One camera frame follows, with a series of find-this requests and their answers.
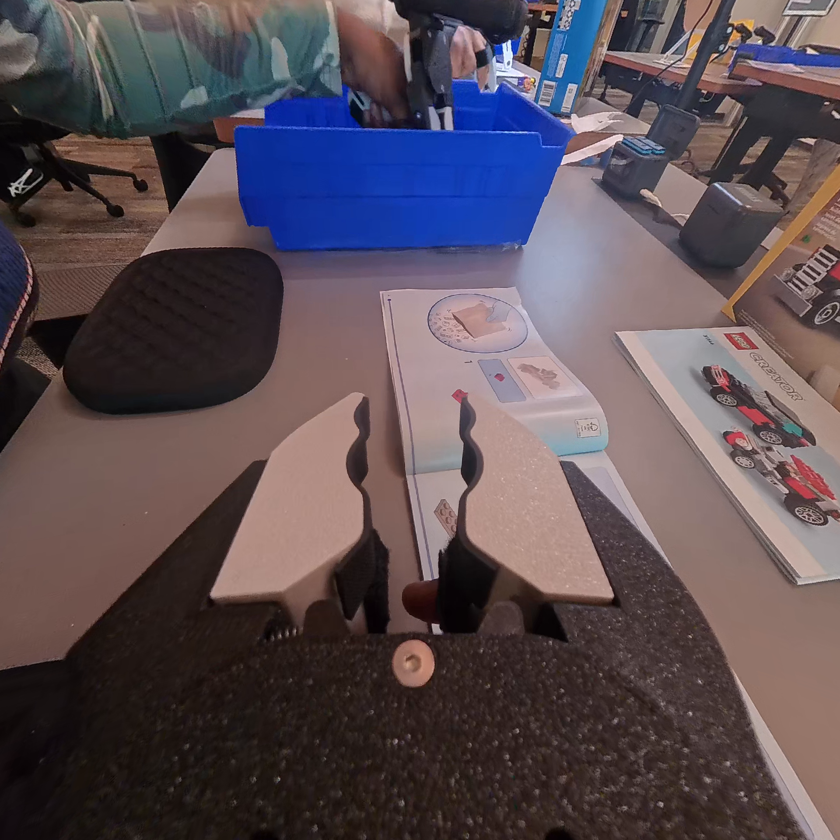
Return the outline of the dark grey cube device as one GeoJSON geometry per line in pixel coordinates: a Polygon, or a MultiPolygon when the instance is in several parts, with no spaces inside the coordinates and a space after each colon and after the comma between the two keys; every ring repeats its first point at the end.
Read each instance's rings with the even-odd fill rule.
{"type": "Polygon", "coordinates": [[[783,207],[748,184],[710,184],[679,231],[683,249],[704,266],[744,265],[774,230],[783,207]]]}

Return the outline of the open instruction booklet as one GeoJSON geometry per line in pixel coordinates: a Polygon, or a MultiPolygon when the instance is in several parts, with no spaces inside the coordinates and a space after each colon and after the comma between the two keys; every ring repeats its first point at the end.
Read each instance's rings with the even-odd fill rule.
{"type": "Polygon", "coordinates": [[[608,425],[592,392],[534,328],[513,289],[381,293],[385,342],[400,424],[417,550],[427,580],[455,536],[463,445],[456,389],[479,396],[536,434],[560,459],[615,592],[614,606],[558,604],[539,627],[567,642],[572,617],[608,618],[619,632],[606,650],[623,667],[651,665],[645,679],[710,689],[711,722],[734,707],[747,715],[759,769],[805,838],[834,838],[756,706],[732,671],[705,614],[659,546],[607,455],[608,425]]]}

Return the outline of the black quilted pad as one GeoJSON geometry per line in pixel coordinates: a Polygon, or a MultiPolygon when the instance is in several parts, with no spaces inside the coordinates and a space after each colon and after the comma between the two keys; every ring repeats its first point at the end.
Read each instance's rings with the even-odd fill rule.
{"type": "Polygon", "coordinates": [[[68,392],[108,415],[179,413],[252,391],[277,353],[284,283],[252,248],[175,248],[118,273],[70,342],[68,392]]]}

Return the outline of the dark device with blue top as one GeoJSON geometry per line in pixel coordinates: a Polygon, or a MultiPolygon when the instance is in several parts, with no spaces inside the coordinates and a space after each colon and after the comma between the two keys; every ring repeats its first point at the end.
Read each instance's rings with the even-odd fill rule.
{"type": "Polygon", "coordinates": [[[626,137],[612,148],[601,184],[610,192],[633,199],[652,193],[670,159],[666,149],[647,137],[626,137]]]}

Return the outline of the lego set box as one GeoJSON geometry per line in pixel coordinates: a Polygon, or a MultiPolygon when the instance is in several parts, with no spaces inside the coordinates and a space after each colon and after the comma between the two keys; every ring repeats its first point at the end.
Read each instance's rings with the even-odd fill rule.
{"type": "Polygon", "coordinates": [[[828,176],[722,312],[754,329],[839,407],[839,170],[828,176]]]}

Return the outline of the blue plastic bin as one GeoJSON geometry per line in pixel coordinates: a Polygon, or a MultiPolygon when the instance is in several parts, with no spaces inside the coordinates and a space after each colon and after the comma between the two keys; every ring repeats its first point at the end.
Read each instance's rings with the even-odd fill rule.
{"type": "Polygon", "coordinates": [[[529,240],[573,130],[507,85],[457,81],[455,128],[362,128],[346,98],[297,98],[234,131],[249,226],[281,251],[529,240]]]}

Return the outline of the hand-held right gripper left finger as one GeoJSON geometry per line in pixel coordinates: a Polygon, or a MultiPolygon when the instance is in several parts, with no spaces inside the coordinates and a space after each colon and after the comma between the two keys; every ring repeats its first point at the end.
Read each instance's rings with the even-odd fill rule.
{"type": "Polygon", "coordinates": [[[302,627],[309,607],[327,601],[350,628],[386,631],[388,552],[363,486],[370,432],[370,401],[353,392],[274,449],[213,583],[213,604],[279,604],[302,627]]]}

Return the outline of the closed instruction booklet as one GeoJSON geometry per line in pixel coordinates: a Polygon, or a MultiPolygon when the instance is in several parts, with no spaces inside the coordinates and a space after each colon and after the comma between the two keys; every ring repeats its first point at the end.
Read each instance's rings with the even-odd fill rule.
{"type": "Polygon", "coordinates": [[[615,341],[785,575],[838,581],[838,410],[753,329],[615,341]]]}

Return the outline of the person's left forearm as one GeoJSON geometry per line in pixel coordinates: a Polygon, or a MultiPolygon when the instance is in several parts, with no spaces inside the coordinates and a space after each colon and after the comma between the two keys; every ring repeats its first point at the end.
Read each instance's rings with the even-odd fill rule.
{"type": "Polygon", "coordinates": [[[1,97],[128,139],[342,91],[330,2],[1,2],[1,97]]]}

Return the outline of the person's dark patterned clothing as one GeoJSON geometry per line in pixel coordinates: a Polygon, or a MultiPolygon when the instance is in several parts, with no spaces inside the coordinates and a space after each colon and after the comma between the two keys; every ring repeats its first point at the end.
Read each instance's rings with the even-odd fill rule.
{"type": "Polygon", "coordinates": [[[35,270],[10,229],[1,223],[1,370],[15,357],[38,306],[35,270]]]}

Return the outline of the wooden table with black legs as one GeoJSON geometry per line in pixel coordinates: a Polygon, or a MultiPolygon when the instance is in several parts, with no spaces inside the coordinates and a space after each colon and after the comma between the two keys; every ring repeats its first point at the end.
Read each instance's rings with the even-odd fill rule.
{"type": "Polygon", "coordinates": [[[793,142],[839,141],[838,69],[819,73],[811,67],[741,60],[730,77],[757,81],[742,111],[742,123],[708,174],[709,183],[731,182],[751,148],[767,143],[741,182],[761,188],[793,142]]]}

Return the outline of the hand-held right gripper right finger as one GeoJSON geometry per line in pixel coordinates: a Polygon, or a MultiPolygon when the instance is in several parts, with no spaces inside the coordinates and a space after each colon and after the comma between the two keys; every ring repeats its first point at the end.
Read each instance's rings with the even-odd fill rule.
{"type": "Polygon", "coordinates": [[[558,604],[614,606],[615,592],[558,456],[514,417],[462,398],[455,536],[438,561],[437,614],[448,634],[472,634],[498,604],[526,633],[558,604]]]}

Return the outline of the long blue bin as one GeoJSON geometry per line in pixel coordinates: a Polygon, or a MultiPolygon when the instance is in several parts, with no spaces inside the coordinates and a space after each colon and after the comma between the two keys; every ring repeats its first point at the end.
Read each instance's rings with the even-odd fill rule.
{"type": "Polygon", "coordinates": [[[837,69],[839,68],[839,51],[835,48],[816,49],[809,45],[792,48],[786,45],[748,43],[736,49],[729,69],[732,70],[738,62],[746,60],[765,64],[837,69]]]}

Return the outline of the tall blue cardboard box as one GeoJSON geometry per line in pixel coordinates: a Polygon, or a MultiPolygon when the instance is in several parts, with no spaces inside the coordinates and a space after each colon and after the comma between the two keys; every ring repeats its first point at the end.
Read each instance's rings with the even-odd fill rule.
{"type": "Polygon", "coordinates": [[[558,2],[535,102],[556,117],[571,115],[607,1],[558,2]]]}

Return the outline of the person's right hand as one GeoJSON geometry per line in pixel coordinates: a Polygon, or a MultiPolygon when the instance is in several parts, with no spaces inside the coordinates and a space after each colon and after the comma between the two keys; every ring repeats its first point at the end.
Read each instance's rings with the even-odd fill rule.
{"type": "Polygon", "coordinates": [[[429,625],[439,624],[438,580],[408,584],[402,592],[402,605],[418,621],[429,625]]]}

